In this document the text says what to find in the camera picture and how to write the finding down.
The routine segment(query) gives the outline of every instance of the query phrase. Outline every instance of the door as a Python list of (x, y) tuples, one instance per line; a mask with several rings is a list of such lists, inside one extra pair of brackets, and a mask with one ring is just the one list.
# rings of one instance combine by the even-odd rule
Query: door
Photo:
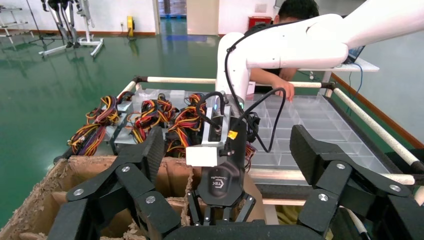
[(218, 35), (219, 0), (187, 0), (187, 34)]

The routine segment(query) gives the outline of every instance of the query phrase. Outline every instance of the white wall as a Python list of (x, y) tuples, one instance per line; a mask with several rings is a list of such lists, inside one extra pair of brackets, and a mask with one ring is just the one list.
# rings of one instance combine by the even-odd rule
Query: white wall
[[(256, 4), (266, 4), (266, 12), (255, 12)], [(275, 0), (219, 0), (218, 33), (246, 32), (251, 16), (274, 18), (274, 4)]]
[[(347, 15), (359, 7), (365, 0), (315, 0), (319, 7), (319, 14)], [(255, 12), (257, 4), (266, 4), (266, 12)], [(274, 18), (279, 7), (276, 0), (219, 0), (219, 34), (230, 32), (244, 33), (248, 30), (248, 17)]]
[[(40, 0), (28, 0), (34, 13), (40, 30), (57, 30), (56, 24), (49, 12), (44, 12)], [(135, 21), (135, 32), (155, 32), (155, 15), (153, 1), (156, 0), (89, 0), (91, 18), (95, 28), (92, 31), (100, 32), (121, 32), (121, 22), (123, 30), (127, 31), (127, 16), (133, 16)], [(31, 17), (26, 0), (2, 0), (1, 4), (9, 7), (15, 6), (23, 8), (23, 11), (16, 12), (18, 20), (26, 20), (30, 24), (28, 28), (34, 30), (36, 26)], [(74, 7), (75, 29), (84, 31), (83, 18), (76, 13)]]

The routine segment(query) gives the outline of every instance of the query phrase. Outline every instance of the person's arm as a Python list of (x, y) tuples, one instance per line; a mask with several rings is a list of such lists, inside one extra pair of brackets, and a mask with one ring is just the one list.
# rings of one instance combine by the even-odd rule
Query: person's arm
[(293, 77), (295, 76), (296, 72), (298, 71), (297, 68), (282, 68), (279, 71), (279, 77), (290, 82)]
[[(257, 84), (271, 85), (273, 89), (284, 88), (285, 97), (290, 102), (293, 100), (293, 97), (295, 96), (295, 86), (293, 86), (293, 84), (261, 68), (252, 68), (250, 70), (250, 80)], [(283, 93), (281, 91), (278, 91), (275, 94), (279, 96), (283, 96)]]

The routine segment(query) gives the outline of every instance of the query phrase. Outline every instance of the red container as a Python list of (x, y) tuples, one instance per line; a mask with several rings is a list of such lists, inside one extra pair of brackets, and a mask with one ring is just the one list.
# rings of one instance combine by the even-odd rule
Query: red container
[(270, 16), (250, 16), (248, 29), (258, 24), (270, 24), (272, 20)]

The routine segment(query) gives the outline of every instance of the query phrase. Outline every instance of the green floor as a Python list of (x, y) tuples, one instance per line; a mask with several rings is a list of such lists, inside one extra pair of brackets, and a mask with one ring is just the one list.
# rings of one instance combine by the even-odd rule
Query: green floor
[[(0, 53), (0, 226), (67, 149), (67, 140), (85, 122), (100, 97), (117, 95), (134, 75), (215, 78), (219, 38), (170, 39), (187, 33), (185, 20), (163, 20), (162, 34), (129, 41), (106, 37), (95, 60), (91, 48), (72, 49), (42, 59), (39, 45), (18, 51), (2, 40)], [(55, 41), (49, 46), (60, 46)], [(297, 74), (295, 81), (309, 80)], [(212, 85), (150, 84), (145, 87), (211, 91)], [(307, 92), (296, 90), (298, 94)]]

